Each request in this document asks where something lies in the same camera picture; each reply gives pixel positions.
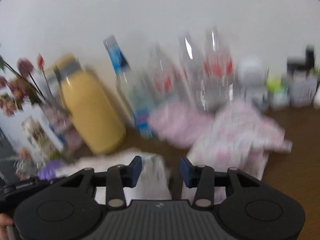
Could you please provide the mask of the person's left hand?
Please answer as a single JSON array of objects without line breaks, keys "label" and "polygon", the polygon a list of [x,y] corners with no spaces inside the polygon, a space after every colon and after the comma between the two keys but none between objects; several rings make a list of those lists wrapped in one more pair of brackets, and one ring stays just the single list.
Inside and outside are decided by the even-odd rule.
[{"label": "person's left hand", "polygon": [[7,226],[13,226],[14,221],[5,213],[0,214],[0,228],[1,228],[1,234],[6,233],[6,227]]}]

